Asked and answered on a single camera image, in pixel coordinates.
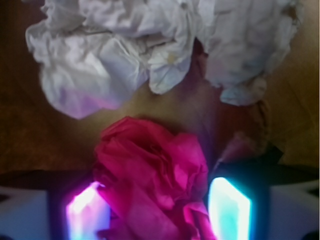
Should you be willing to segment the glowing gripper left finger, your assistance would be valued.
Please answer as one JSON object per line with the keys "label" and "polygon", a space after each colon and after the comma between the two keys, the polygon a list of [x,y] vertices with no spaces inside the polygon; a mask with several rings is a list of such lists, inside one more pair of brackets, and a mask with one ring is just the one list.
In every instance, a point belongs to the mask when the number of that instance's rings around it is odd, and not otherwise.
{"label": "glowing gripper left finger", "polygon": [[111,208],[98,193],[96,181],[74,184],[50,203],[52,240],[101,240],[98,232],[108,230]]}

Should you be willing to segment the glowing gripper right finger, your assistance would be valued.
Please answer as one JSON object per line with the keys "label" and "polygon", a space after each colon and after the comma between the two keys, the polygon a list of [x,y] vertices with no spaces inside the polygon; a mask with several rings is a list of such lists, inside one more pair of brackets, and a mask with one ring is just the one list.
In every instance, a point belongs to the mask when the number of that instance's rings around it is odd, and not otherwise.
{"label": "glowing gripper right finger", "polygon": [[211,175],[207,209],[218,240],[267,239],[270,196],[262,166],[221,164]]}

